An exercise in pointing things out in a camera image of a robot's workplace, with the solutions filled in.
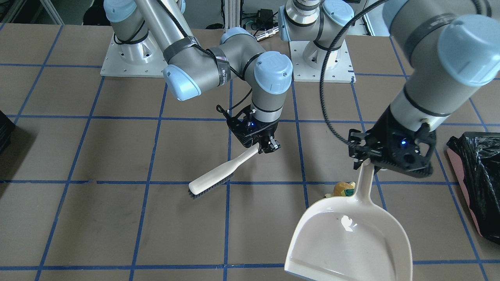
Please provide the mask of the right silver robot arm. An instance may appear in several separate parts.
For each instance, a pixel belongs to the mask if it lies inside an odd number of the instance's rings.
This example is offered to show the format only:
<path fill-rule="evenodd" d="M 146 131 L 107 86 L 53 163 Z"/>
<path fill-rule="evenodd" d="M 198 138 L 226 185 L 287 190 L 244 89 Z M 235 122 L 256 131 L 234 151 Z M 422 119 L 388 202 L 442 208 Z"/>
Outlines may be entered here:
<path fill-rule="evenodd" d="M 101 75 L 165 78 L 179 101 L 240 78 L 251 87 L 251 103 L 232 117 L 217 106 L 231 132 L 259 153 L 280 148 L 274 134 L 293 64 L 287 55 L 265 50 L 241 27 L 228 29 L 220 44 L 202 48 L 184 19 L 181 0 L 105 0 L 104 10 L 114 35 Z"/>

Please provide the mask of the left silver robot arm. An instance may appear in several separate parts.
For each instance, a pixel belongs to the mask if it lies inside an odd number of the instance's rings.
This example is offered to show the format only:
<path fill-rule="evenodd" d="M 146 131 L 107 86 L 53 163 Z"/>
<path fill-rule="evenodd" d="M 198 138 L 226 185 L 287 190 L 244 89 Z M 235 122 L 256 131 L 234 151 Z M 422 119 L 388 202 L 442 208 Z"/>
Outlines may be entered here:
<path fill-rule="evenodd" d="M 332 127 L 324 103 L 324 80 L 330 54 L 340 48 L 349 27 L 383 6 L 383 19 L 414 69 L 374 126 L 366 133 L 351 129 L 348 139 Z M 433 173 L 436 129 L 499 72 L 499 4 L 477 3 L 475 11 L 457 11 L 445 0 L 379 0 L 354 15 L 343 0 L 289 0 L 280 7 L 283 41 L 312 41 L 320 50 L 319 95 L 330 131 L 348 146 L 357 170 L 370 161 L 415 178 Z"/>

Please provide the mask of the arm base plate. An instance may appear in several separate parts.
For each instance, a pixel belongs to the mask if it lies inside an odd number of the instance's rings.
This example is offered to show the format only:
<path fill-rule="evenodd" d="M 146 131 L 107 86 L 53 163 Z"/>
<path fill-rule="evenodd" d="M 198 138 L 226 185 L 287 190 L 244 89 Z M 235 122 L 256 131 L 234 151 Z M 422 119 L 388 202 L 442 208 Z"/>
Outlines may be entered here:
<path fill-rule="evenodd" d="M 136 44 L 117 44 L 111 38 L 100 74 L 128 78 L 163 78 L 167 63 L 154 36 L 148 32 L 145 40 Z"/>
<path fill-rule="evenodd" d="M 313 41 L 289 42 L 293 78 L 296 82 L 319 82 L 326 51 L 317 47 Z M 354 83 L 357 79 L 352 67 L 346 42 L 330 53 L 324 82 Z"/>

